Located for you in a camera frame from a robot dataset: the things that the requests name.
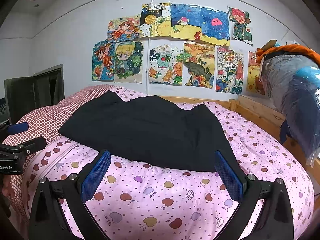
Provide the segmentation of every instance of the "children's drawing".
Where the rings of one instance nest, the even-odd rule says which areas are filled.
[[[168,44],[150,50],[149,81],[165,84],[182,84],[183,49]]]
[[[201,39],[200,6],[171,4],[171,36],[187,40]]]
[[[139,37],[140,14],[111,20],[107,41],[130,41]]]
[[[263,85],[259,80],[260,64],[258,64],[256,61],[257,55],[249,51],[247,91],[254,94],[265,95]]]
[[[222,47],[218,48],[216,91],[241,94],[243,83],[243,54]]]
[[[140,17],[140,37],[170,36],[170,3],[143,4]]]
[[[184,43],[183,63],[191,75],[186,86],[213,87],[214,45],[197,44],[192,41]]]
[[[229,19],[226,12],[201,7],[201,40],[221,45],[230,45]]]
[[[251,30],[250,27],[247,26],[251,23],[249,13],[231,7],[228,9],[230,20],[235,23],[232,37],[248,44],[253,44]]]
[[[142,82],[141,41],[125,41],[116,44],[114,82]]]
[[[100,41],[93,47],[92,81],[113,80],[115,44]]]

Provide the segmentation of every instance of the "black cloth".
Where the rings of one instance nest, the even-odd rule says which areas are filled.
[[[59,133],[98,151],[188,171],[215,172],[214,152],[232,153],[219,120],[204,104],[183,110],[158,96],[124,102],[107,91],[78,108]]]

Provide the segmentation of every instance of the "clear plastic wrap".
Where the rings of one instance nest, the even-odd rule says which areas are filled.
[[[309,57],[282,55],[264,60],[260,80],[286,117],[291,136],[313,166],[320,153],[320,69]]]

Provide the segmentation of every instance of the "apple print bedsheet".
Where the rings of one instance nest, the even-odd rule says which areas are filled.
[[[125,101],[145,96],[115,87]],[[213,102],[204,102],[220,120],[240,167],[259,179],[284,179],[291,200],[294,239],[312,218],[314,192],[299,162],[257,125]],[[196,104],[177,104],[191,109]],[[24,210],[28,215],[41,177],[65,179],[91,162],[97,151],[59,137],[51,141],[26,167],[22,181]],[[259,200],[241,238],[247,236],[259,215]],[[66,201],[62,208],[73,233],[79,237]],[[113,240],[211,240],[226,224],[238,203],[231,200],[219,174],[172,170],[129,161],[112,155],[111,165],[92,200],[86,205],[104,232]]]

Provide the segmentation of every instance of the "wooden bed rail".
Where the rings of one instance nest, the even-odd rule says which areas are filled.
[[[244,117],[246,120],[251,121],[258,125],[261,129],[265,130],[268,134],[273,136],[276,140],[280,141],[280,126],[285,117],[278,111],[260,104],[250,98],[239,96],[238,100],[230,99],[229,101],[218,101],[208,99],[195,99],[183,97],[166,97],[162,98],[174,103],[188,103],[197,104],[204,101],[215,102],[224,108],[234,111]],[[299,144],[287,137],[287,141],[283,146],[301,163],[303,168],[308,171],[315,178],[320,185],[320,159],[316,158],[313,168],[306,165],[306,157],[299,146]],[[314,210],[320,207],[320,197],[315,201]]]

